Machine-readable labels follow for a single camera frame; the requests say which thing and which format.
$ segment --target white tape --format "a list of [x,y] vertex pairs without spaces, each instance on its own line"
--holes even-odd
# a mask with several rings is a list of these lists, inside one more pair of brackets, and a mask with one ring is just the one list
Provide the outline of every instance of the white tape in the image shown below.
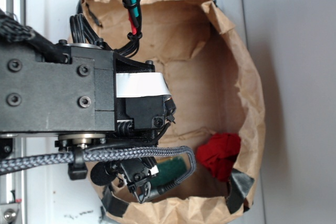
[[161,73],[117,73],[117,97],[171,96]]

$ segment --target black plastic clip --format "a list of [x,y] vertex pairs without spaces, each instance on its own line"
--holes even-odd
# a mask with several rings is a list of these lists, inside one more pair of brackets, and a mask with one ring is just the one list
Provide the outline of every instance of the black plastic clip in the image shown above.
[[80,147],[73,149],[74,162],[68,165],[68,175],[71,180],[85,179],[88,169],[84,162],[84,151]]
[[125,2],[125,0],[122,0],[122,4],[126,9],[132,10],[132,9],[140,6],[140,0],[136,0],[136,2],[134,4],[127,4]]

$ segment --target black metal housing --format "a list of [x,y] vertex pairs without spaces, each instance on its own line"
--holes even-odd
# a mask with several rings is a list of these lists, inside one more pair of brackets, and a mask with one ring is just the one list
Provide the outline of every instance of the black metal housing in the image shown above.
[[116,73],[155,71],[113,50],[57,46],[69,63],[44,62],[30,45],[0,38],[0,134],[115,132]]

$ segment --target screw head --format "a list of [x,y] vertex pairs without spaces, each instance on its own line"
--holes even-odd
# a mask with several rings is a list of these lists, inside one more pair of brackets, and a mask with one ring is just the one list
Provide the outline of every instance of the screw head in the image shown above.
[[7,209],[4,212],[4,219],[6,222],[11,223],[15,220],[16,218],[16,212],[12,209]]
[[135,176],[134,176],[134,180],[135,181],[138,181],[138,180],[140,180],[141,179],[141,175],[140,174],[135,174]]
[[10,106],[19,106],[21,104],[21,96],[17,93],[12,93],[7,96],[7,103]]
[[65,45],[65,44],[67,44],[68,42],[67,42],[66,39],[60,39],[60,40],[58,41],[58,43]]
[[9,145],[6,145],[5,147],[4,147],[4,152],[5,153],[10,153],[12,151],[12,148],[9,146]]
[[8,62],[7,66],[11,72],[19,72],[22,68],[22,63],[18,59],[12,59]]
[[164,122],[163,122],[162,118],[155,117],[153,119],[153,124],[154,124],[155,127],[161,128],[163,126]]
[[78,74],[83,77],[88,76],[90,74],[90,68],[85,64],[80,65],[78,67]]
[[88,108],[90,107],[92,101],[89,97],[81,97],[79,98],[78,103],[82,108]]

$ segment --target green sponge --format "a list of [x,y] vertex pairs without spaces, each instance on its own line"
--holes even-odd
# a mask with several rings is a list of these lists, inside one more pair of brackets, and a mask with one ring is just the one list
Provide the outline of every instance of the green sponge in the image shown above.
[[157,164],[159,173],[156,177],[151,179],[153,187],[164,185],[172,181],[187,171],[184,159],[181,156],[170,158],[167,161]]

